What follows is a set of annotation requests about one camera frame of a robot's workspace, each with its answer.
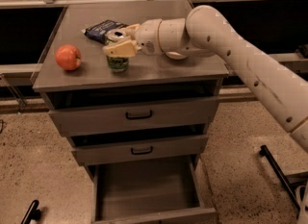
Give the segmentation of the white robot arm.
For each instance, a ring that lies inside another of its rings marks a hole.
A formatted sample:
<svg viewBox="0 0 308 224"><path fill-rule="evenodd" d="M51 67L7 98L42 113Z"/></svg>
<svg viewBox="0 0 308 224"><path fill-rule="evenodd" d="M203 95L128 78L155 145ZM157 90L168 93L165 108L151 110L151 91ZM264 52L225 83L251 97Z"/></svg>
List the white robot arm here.
<svg viewBox="0 0 308 224"><path fill-rule="evenodd" d="M122 28L103 47L112 58L165 54L170 58L221 57L281 127L308 151L308 82L242 38L215 8L198 6L187 17L151 19Z"/></svg>

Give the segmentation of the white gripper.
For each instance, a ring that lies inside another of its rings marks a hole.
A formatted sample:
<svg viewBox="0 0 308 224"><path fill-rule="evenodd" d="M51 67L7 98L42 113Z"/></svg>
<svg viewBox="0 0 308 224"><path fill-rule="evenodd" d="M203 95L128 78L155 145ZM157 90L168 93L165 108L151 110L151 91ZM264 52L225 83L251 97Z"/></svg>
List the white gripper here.
<svg viewBox="0 0 308 224"><path fill-rule="evenodd" d="M106 56L112 58L131 58L135 57L141 50L145 55L161 55L162 50L159 44L159 28L162 23L161 19L152 19L132 24L121 28L121 31L130 38L111 43L103 47Z"/></svg>

